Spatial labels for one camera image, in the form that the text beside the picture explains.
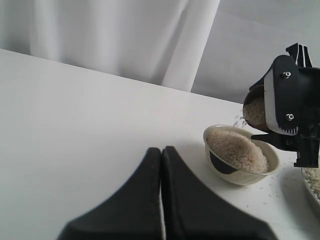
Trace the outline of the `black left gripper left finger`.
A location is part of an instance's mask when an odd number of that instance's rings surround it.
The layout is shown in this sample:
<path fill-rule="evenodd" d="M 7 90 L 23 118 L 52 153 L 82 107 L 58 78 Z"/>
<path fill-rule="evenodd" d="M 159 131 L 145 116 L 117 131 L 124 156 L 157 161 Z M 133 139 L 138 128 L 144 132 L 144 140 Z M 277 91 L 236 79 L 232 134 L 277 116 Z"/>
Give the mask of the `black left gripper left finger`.
<path fill-rule="evenodd" d="M 106 201 L 66 224 L 60 240 L 161 240 L 161 151 L 149 148 L 140 165 Z"/>

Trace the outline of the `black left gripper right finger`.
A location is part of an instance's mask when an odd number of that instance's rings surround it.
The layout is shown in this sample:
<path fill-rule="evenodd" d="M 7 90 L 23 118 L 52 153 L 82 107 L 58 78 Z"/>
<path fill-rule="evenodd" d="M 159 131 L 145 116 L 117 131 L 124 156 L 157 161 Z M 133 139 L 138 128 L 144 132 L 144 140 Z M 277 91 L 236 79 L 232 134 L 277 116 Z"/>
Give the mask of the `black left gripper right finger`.
<path fill-rule="evenodd" d="M 173 146 L 162 151 L 161 198 L 168 240 L 275 240 L 264 221 L 212 192 Z"/>

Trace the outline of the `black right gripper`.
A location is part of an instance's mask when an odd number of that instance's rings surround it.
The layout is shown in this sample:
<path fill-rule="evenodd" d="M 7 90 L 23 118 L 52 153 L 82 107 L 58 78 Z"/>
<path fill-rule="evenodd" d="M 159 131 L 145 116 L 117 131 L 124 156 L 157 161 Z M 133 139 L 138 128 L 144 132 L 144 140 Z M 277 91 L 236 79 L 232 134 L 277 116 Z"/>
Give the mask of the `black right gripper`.
<path fill-rule="evenodd" d="M 320 151 L 320 69 L 312 65 L 308 47 L 295 43 L 286 51 L 298 67 L 299 92 L 301 93 L 300 120 L 297 136 L 278 133 L 254 134 L 252 140 L 268 143 L 279 150 L 297 152 L 294 166 L 297 168 L 318 168 Z M 265 90 L 274 78 L 273 65 L 249 91 Z"/>

